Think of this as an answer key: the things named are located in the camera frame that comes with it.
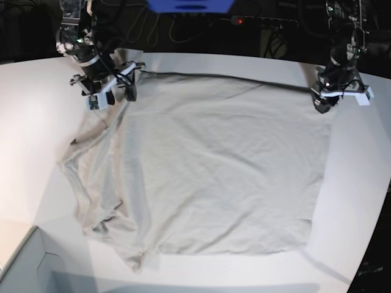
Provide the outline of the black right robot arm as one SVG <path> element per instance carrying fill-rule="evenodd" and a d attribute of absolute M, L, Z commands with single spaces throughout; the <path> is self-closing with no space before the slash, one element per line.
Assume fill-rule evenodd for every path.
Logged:
<path fill-rule="evenodd" d="M 124 90 L 125 99 L 137 99 L 135 71 L 142 62 L 116 63 L 111 52 L 99 43 L 96 31 L 100 28 L 93 16 L 92 1 L 60 1 L 62 21 L 56 33 L 58 53 L 71 58 L 83 75 L 76 74 L 70 85 L 79 85 L 89 110 L 105 109 L 115 104 L 114 89 Z"/>

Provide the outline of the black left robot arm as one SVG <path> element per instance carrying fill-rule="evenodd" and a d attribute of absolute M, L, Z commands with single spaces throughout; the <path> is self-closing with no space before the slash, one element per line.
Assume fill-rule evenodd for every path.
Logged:
<path fill-rule="evenodd" d="M 362 1 L 326 1 L 331 37 L 329 60 L 318 67 L 317 80 L 311 86 L 314 108 L 329 112 L 339 100 L 352 96 L 358 105 L 368 106 L 375 96 L 364 84 L 357 69 L 360 56 L 366 51 Z"/>

